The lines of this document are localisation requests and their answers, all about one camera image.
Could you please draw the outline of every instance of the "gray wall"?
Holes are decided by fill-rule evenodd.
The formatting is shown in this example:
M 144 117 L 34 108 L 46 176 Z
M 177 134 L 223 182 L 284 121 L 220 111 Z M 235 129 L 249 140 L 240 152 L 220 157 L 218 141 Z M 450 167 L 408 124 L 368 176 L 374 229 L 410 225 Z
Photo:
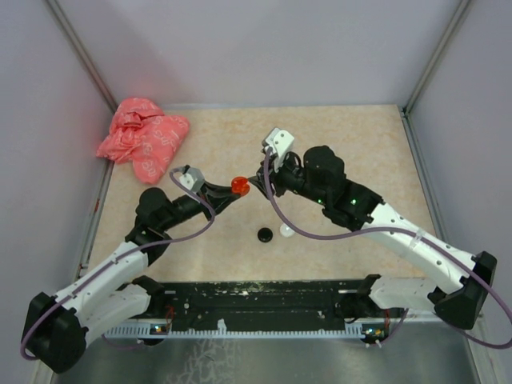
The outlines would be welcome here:
M 512 305 L 512 2 L 475 2 L 413 111 L 448 236 L 498 258 L 495 287 Z M 512 335 L 485 307 L 493 340 Z M 512 382 L 512 350 L 501 352 Z
M 0 381 L 26 382 L 26 310 L 68 285 L 94 206 L 111 113 L 43 2 L 0 6 Z
M 457 0 L 61 0 L 116 99 L 404 105 Z

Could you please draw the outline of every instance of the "metal floor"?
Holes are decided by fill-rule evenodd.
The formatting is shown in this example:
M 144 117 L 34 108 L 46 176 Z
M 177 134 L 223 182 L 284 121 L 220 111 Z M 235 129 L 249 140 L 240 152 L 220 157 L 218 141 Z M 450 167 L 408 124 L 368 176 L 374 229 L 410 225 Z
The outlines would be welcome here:
M 353 340 L 166 340 L 116 350 L 97 340 L 54 384 L 478 383 L 466 340 L 441 323 L 409 323 L 382 349 Z

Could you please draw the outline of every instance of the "enclosure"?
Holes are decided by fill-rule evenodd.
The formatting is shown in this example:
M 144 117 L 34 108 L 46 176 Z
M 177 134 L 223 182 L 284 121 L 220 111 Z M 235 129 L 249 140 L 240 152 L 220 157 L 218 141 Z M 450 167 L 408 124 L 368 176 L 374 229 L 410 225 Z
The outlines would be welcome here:
M 274 126 L 295 135 L 300 154 L 331 146 L 351 178 L 409 220 L 457 248 L 496 256 L 494 288 L 512 304 L 510 2 L 19 0 L 1 9 L 3 382 L 184 380 L 196 342 L 141 353 L 99 340 L 60 376 L 18 355 L 32 297 L 99 264 L 133 225 L 148 185 L 130 164 L 95 156 L 129 97 L 188 118 L 190 135 L 172 164 L 198 166 L 221 184 L 256 171 Z M 178 195 L 169 180 L 159 185 Z M 148 275 L 162 282 L 422 275 L 359 238 L 319 245 L 277 230 L 262 244 L 258 228 L 281 221 L 270 205 L 260 208 L 257 193 L 194 243 L 176 245 Z M 280 205 L 309 231 L 339 232 L 301 200 L 286 196 Z M 436 318 L 420 320 L 381 350 L 320 339 L 226 341 L 254 366 L 224 365 L 209 380 L 512 381 L 510 350 L 477 346 Z M 510 324 L 492 298 L 471 332 L 508 340 Z M 299 352 L 289 356 L 290 349 Z

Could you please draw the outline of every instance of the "white cap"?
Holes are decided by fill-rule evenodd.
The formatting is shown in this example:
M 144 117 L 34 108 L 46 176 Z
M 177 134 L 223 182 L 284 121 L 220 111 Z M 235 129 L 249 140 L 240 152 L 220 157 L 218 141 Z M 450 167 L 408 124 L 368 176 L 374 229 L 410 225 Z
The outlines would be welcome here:
M 295 231 L 289 228 L 288 225 L 285 223 L 281 224 L 281 227 L 279 227 L 279 232 L 285 238 L 289 238 L 290 236 L 293 236 L 295 233 Z

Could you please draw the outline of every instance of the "speckled tabletop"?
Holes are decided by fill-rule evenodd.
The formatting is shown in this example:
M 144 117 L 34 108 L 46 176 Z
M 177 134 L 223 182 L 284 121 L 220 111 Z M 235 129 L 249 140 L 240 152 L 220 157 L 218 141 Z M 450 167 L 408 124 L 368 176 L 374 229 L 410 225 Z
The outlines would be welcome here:
M 418 173 L 396 106 L 308 106 L 216 110 L 168 110 L 190 120 L 190 133 L 171 166 L 200 168 L 206 180 L 229 185 L 254 175 L 263 160 L 261 141 L 278 126 L 295 136 L 294 151 L 327 144 L 346 164 L 347 177 L 379 193 L 403 216 L 434 233 Z M 165 176 L 158 184 L 170 199 L 182 195 Z M 94 242 L 90 267 L 123 241 L 134 224 L 135 207 L 148 185 L 131 164 L 115 166 Z M 344 229 L 323 217 L 320 206 L 293 194 L 278 204 L 296 225 L 316 234 Z M 172 237 L 204 226 L 196 217 L 169 231 Z M 363 278 L 368 274 L 422 276 L 383 246 L 363 236 L 321 242 L 297 234 L 284 238 L 267 200 L 252 188 L 219 215 L 201 237 L 170 246 L 145 274 L 161 282 Z M 258 240 L 268 226 L 274 239 Z

